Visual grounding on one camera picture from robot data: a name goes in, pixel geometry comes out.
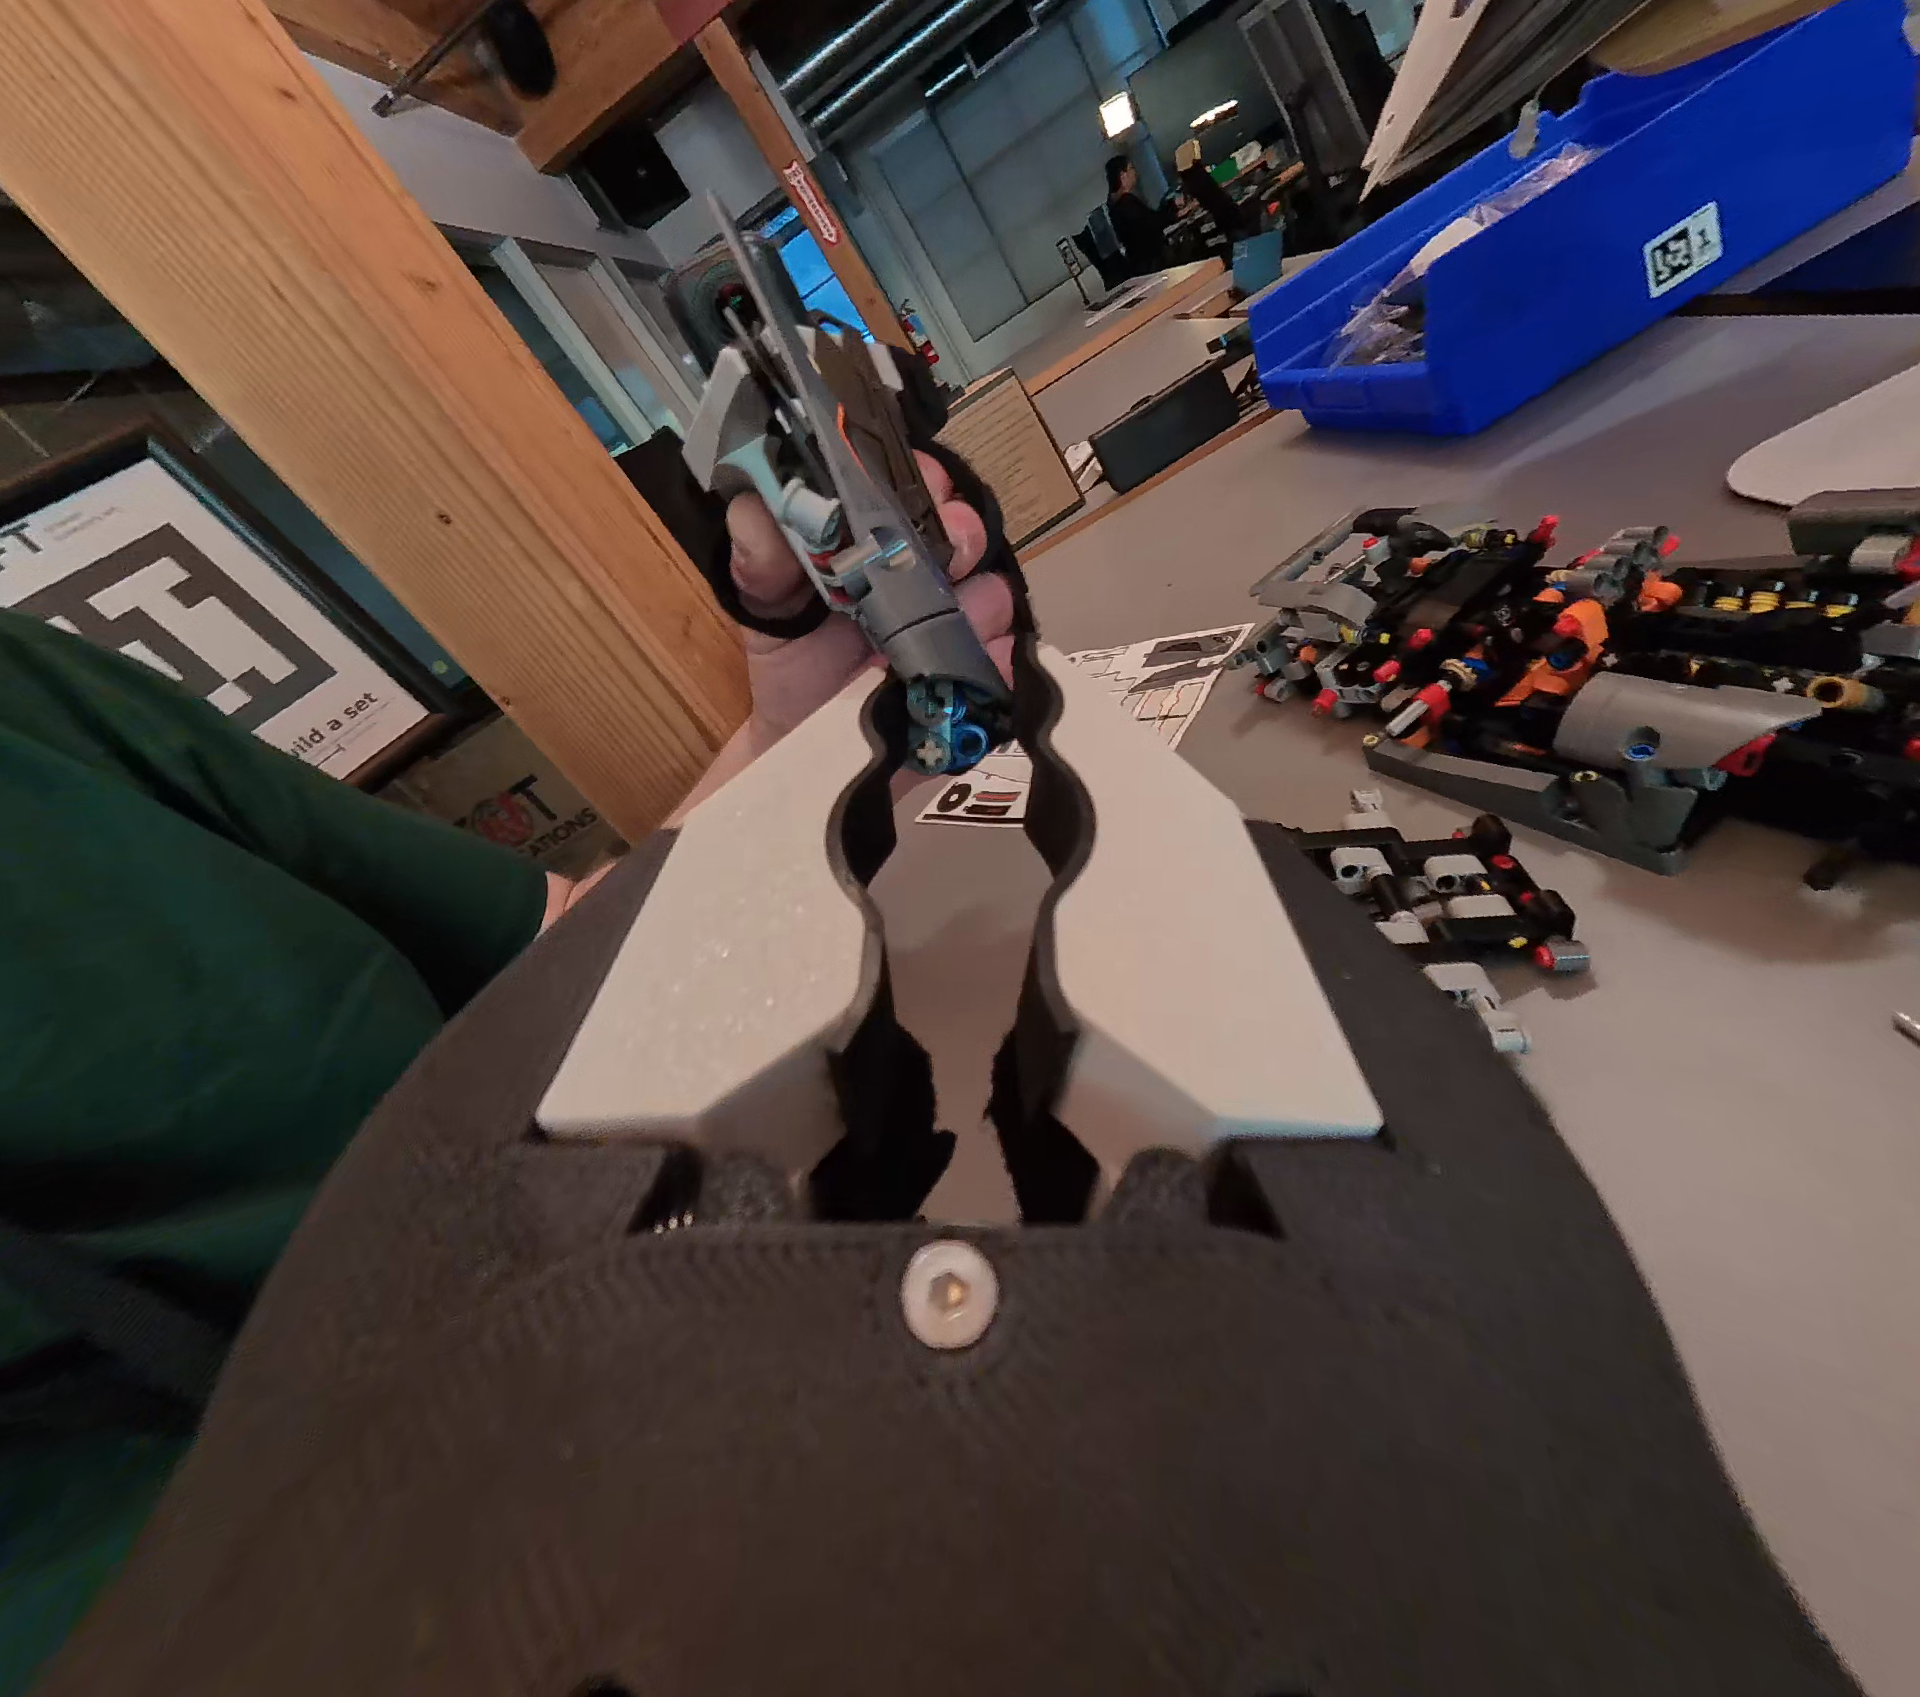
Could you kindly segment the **wooden partition panel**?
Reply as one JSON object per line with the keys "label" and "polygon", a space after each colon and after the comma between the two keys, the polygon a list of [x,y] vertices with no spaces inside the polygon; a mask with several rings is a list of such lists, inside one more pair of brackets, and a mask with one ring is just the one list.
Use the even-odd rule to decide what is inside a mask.
{"label": "wooden partition panel", "polygon": [[264,0],[1,0],[3,192],[630,842],[734,625]]}

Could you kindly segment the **person's green shirt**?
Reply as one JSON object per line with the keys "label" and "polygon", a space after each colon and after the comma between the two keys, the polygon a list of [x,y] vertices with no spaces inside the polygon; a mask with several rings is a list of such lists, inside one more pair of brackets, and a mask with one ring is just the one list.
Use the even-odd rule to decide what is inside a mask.
{"label": "person's green shirt", "polygon": [[1,618],[1,1690],[126,1563],[324,1177],[578,894]]}

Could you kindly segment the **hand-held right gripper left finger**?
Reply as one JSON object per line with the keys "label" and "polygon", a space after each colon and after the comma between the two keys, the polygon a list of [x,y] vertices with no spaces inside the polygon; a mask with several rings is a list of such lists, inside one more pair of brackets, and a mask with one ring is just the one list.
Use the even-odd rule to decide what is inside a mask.
{"label": "hand-held right gripper left finger", "polygon": [[540,1099],[543,1136],[749,1157],[827,1221],[921,1213],[956,1141],[869,891],[906,736],[900,681],[862,673],[689,810]]}

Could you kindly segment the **black power adapter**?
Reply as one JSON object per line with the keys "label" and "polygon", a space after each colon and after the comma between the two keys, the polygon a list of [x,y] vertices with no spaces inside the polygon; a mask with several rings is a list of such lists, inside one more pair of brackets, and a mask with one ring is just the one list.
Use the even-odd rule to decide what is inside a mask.
{"label": "black power adapter", "polygon": [[1088,442],[1100,481],[1120,497],[1183,463],[1238,423],[1239,398],[1229,385],[1229,366],[1211,362],[1141,397],[1093,430]]}

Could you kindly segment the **framed black white sign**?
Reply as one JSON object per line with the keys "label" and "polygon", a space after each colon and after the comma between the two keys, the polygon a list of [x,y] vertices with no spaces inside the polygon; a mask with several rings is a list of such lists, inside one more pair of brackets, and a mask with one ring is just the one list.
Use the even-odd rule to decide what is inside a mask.
{"label": "framed black white sign", "polygon": [[1,602],[377,791],[478,718],[332,575],[150,420],[3,479]]}

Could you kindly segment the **blue storage bin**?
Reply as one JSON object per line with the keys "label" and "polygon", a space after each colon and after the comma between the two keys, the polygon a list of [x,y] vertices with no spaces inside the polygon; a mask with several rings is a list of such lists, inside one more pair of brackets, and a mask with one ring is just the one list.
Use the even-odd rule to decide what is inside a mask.
{"label": "blue storage bin", "polygon": [[[1473,437],[1908,168],[1906,0],[1843,0],[1655,77],[1599,74],[1538,145],[1481,149],[1248,313],[1265,403],[1342,433]],[[1325,369],[1450,218],[1567,145],[1602,156],[1430,272],[1417,362]]]}

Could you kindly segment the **lego sticker sheet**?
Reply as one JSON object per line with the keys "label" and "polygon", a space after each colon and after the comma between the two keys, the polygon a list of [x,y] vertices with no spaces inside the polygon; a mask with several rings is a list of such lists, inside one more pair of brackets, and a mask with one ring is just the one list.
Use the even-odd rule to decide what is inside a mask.
{"label": "lego sticker sheet", "polygon": [[[1121,712],[1164,748],[1175,750],[1205,706],[1218,674],[1252,636],[1254,625],[1194,629],[1132,645],[1067,653],[1111,696]],[[1018,742],[990,750],[970,772],[942,780],[913,815],[925,826],[1021,826],[1029,801],[1032,762]]]}

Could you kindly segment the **clear plastic parts bags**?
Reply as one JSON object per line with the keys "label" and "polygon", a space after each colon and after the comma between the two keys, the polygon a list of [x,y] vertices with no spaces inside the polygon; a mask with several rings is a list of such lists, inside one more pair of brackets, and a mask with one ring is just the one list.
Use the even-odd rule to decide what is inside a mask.
{"label": "clear plastic parts bags", "polygon": [[1368,369],[1417,362],[1427,352],[1427,287],[1431,269],[1484,231],[1547,195],[1603,153],[1567,145],[1531,165],[1435,231],[1368,300],[1359,302],[1325,347],[1325,369]]}

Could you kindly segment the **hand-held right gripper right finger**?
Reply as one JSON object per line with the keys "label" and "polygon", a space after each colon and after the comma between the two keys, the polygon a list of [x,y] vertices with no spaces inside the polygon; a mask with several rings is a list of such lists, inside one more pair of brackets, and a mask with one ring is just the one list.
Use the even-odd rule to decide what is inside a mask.
{"label": "hand-held right gripper right finger", "polygon": [[1019,1223],[1140,1157],[1371,1141],[1384,1114],[1236,802],[1086,669],[1018,645],[1021,833],[1046,869],[987,1120]]}

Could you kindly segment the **grey blue lego wing assembly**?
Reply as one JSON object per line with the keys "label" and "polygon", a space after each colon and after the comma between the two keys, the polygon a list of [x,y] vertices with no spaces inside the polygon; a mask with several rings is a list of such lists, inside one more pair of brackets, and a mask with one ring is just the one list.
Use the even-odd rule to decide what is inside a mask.
{"label": "grey blue lego wing assembly", "polygon": [[763,505],[820,596],[818,614],[852,618],[901,684],[906,765],[970,772],[1011,739],[1014,695],[947,581],[947,534],[915,454],[927,442],[924,403],[896,354],[869,341],[918,465],[911,494],[898,501],[852,454],[813,366],[810,326],[827,325],[802,308],[778,255],[741,232],[715,196],[708,205],[721,250],[681,267],[676,292],[691,334],[711,350],[705,379],[724,347],[762,347],[774,366],[789,485],[784,501]]}

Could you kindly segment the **black lego beam assembly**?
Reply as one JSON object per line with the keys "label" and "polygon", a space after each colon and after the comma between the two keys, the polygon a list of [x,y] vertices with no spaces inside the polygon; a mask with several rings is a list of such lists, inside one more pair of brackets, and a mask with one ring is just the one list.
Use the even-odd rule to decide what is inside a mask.
{"label": "black lego beam assembly", "polygon": [[1524,869],[1513,833],[1493,815],[1413,837],[1387,820],[1377,791],[1355,791],[1337,828],[1293,828],[1290,838],[1506,1058],[1526,1057],[1529,1039],[1493,982],[1496,966],[1526,965],[1547,979],[1591,968],[1571,907]]}

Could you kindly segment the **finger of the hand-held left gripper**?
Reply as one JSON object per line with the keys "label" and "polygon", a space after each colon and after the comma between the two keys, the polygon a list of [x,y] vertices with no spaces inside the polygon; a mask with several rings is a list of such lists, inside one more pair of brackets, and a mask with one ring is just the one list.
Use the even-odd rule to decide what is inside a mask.
{"label": "finger of the hand-held left gripper", "polygon": [[918,465],[904,430],[900,393],[884,380],[869,341],[843,326],[811,325],[810,354],[836,403],[847,448],[873,485],[906,501]]}
{"label": "finger of the hand-held left gripper", "polygon": [[784,501],[791,437],[774,366],[762,347],[724,347],[683,435],[683,465],[715,501]]}

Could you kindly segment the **large lego car chassis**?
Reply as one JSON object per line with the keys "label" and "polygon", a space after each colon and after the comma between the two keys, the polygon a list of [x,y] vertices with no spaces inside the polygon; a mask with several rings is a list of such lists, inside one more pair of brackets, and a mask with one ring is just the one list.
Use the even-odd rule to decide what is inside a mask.
{"label": "large lego car chassis", "polygon": [[1724,819],[1816,842],[1811,888],[1915,867],[1915,488],[1816,493],[1773,559],[1555,537],[1457,503],[1348,513],[1259,578],[1228,662],[1357,718],[1371,770],[1631,869],[1678,873]]}

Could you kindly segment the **person's left hand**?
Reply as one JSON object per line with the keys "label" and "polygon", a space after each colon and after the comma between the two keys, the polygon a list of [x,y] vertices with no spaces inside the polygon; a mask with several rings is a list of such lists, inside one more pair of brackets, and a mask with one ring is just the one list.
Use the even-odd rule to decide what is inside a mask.
{"label": "person's left hand", "polygon": [[[924,454],[918,463],[951,551],[950,587],[982,649],[1001,681],[1009,683],[1016,599],[1003,576],[985,573],[992,547],[987,523],[960,498],[945,470]],[[758,494],[741,493],[729,501],[728,531],[732,581],[755,617],[784,621],[820,599]],[[798,638],[776,638],[755,629],[743,629],[739,636],[752,691],[752,752],[805,722],[852,679],[881,664],[852,618],[837,613]]]}

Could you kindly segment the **cardboard box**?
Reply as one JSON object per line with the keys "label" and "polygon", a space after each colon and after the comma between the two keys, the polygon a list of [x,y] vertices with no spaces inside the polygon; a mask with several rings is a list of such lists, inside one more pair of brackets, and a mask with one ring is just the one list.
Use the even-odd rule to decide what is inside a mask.
{"label": "cardboard box", "polygon": [[1063,447],[1011,369],[962,390],[936,440],[992,494],[1016,552],[1086,508]]}

